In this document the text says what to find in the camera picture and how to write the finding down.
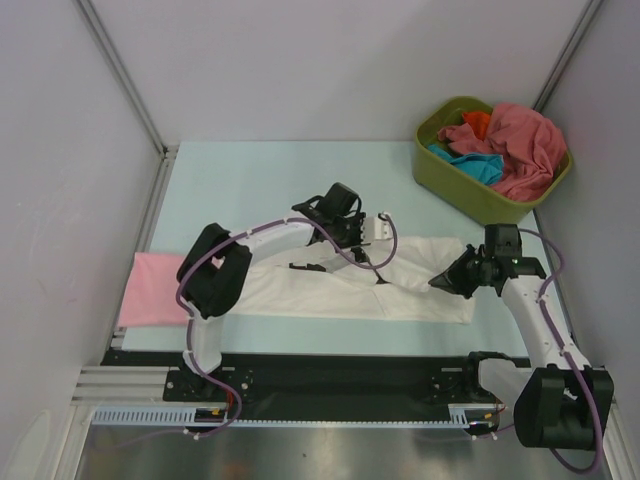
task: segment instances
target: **white cloth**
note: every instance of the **white cloth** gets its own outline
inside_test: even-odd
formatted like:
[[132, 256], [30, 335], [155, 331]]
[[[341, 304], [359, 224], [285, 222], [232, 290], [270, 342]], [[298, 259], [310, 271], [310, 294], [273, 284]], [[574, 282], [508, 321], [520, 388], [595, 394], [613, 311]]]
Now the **white cloth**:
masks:
[[[392, 242], [364, 247], [371, 263], [385, 260]], [[401, 237], [389, 265], [373, 271], [348, 264], [333, 273], [295, 270], [289, 263], [317, 264], [336, 257], [317, 243], [274, 255], [247, 275], [240, 300], [230, 313], [290, 317], [364, 318], [470, 323], [474, 299], [465, 300], [429, 286], [464, 251], [456, 238]]]

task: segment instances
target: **light blue table surface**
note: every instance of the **light blue table surface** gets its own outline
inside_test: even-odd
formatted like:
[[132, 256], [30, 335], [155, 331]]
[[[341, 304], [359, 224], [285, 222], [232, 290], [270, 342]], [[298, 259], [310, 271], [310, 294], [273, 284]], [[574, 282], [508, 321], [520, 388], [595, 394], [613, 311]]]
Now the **light blue table surface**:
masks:
[[[202, 228], [247, 229], [284, 216], [293, 204], [342, 182], [368, 213], [391, 212], [400, 235], [454, 236], [483, 242], [484, 230], [411, 175], [411, 142], [183, 143], [150, 250], [186, 254]], [[521, 227], [538, 230], [533, 214]], [[550, 271], [541, 242], [523, 234], [524, 254]], [[550, 294], [560, 312], [557, 293]], [[299, 354], [467, 355], [527, 352], [511, 314], [490, 288], [476, 293], [470, 325], [368, 319], [230, 315], [223, 351]], [[180, 351], [184, 327], [126, 331], [124, 350]]]

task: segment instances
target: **metal floor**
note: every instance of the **metal floor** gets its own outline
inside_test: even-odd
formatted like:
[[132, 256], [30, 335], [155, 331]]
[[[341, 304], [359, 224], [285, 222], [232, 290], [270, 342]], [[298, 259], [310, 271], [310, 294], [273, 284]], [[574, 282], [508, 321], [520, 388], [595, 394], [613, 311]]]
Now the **metal floor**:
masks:
[[[472, 442], [461, 431], [239, 427], [198, 442], [170, 434], [109, 448], [149, 432], [141, 427], [91, 427], [76, 480], [580, 478], [548, 451], [521, 447], [512, 431], [497, 441]], [[592, 455], [572, 452], [568, 459], [587, 465]], [[589, 478], [610, 476], [602, 471]]]

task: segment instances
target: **clothing pile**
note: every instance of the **clothing pile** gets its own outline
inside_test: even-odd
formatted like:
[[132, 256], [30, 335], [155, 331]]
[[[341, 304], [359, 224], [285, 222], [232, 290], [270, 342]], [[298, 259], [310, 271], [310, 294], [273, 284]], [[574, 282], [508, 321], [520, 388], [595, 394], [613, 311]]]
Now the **clothing pile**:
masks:
[[491, 115], [464, 113], [463, 120], [438, 132], [438, 140], [448, 140], [462, 156], [453, 157], [437, 145], [427, 148], [511, 200], [537, 200], [551, 186], [567, 151], [551, 120], [513, 103], [498, 104]]

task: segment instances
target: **red cloth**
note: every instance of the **red cloth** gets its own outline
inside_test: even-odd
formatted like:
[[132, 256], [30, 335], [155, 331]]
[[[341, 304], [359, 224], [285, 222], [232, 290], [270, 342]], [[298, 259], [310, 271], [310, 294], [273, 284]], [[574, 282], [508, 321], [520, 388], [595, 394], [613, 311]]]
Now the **red cloth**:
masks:
[[489, 128], [489, 122], [491, 121], [491, 115], [484, 112], [467, 112], [462, 114], [464, 123], [471, 125], [473, 133], [480, 140], [484, 140], [487, 136], [487, 128]]
[[567, 151], [562, 132], [551, 120], [513, 103], [501, 103], [493, 109], [484, 141], [476, 138], [468, 123], [444, 127], [438, 138], [449, 139], [449, 147], [461, 155], [502, 155], [502, 179], [491, 188], [518, 202], [540, 198]]

